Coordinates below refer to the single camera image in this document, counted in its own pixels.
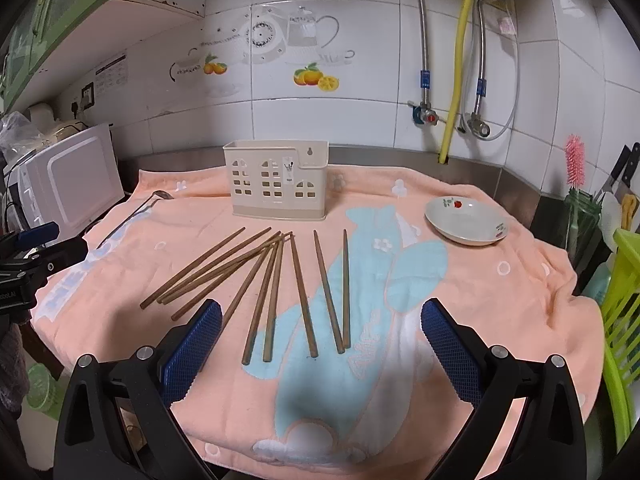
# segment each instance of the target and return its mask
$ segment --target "blue gripper pad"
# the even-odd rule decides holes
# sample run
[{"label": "blue gripper pad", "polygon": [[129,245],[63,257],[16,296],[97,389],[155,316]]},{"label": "blue gripper pad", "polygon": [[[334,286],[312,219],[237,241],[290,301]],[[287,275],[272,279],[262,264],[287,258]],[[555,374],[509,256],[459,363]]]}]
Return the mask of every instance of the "blue gripper pad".
[{"label": "blue gripper pad", "polygon": [[191,319],[187,335],[162,367],[161,397],[166,407],[184,399],[220,334],[222,309],[219,304],[207,300],[200,311],[199,318]]},{"label": "blue gripper pad", "polygon": [[478,363],[460,341],[447,317],[434,300],[422,306],[422,331],[449,377],[460,400],[478,407],[482,399],[482,387]]}]

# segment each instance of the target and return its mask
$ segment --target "white plate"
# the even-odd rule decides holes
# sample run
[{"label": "white plate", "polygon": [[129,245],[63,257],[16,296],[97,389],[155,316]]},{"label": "white plate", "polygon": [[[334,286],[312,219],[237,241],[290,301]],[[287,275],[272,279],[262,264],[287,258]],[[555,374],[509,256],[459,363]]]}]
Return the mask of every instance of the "white plate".
[{"label": "white plate", "polygon": [[509,233],[507,221],[497,208],[463,196],[434,198],[424,215],[441,234],[459,244],[490,245]]}]

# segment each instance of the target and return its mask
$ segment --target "cabinet handle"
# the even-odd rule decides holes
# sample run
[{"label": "cabinet handle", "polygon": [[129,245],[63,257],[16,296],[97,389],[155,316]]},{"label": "cabinet handle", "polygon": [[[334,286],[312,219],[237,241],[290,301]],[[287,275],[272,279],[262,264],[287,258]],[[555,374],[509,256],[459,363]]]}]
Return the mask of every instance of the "cabinet handle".
[{"label": "cabinet handle", "polygon": [[40,22],[42,21],[42,11],[44,10],[44,3],[47,0],[38,0],[38,17],[36,18],[36,22],[33,25],[33,35],[38,37],[38,33],[40,31]]}]

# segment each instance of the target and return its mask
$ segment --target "white microwave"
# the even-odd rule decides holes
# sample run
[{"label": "white microwave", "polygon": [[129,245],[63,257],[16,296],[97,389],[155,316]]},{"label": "white microwave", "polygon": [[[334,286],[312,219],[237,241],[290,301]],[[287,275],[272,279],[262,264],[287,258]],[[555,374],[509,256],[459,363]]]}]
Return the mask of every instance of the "white microwave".
[{"label": "white microwave", "polygon": [[57,223],[52,244],[79,235],[124,197],[107,124],[49,146],[17,170],[24,219],[30,228]]}]

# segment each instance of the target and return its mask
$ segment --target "green basket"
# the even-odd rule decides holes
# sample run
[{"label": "green basket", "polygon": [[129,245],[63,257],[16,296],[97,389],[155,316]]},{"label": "green basket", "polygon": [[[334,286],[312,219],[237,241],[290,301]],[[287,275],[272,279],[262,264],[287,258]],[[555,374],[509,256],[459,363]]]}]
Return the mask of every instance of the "green basket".
[{"label": "green basket", "polygon": [[640,376],[640,235],[616,229],[613,239],[618,254],[600,307],[606,342],[602,375],[620,450],[636,420],[628,388]]}]

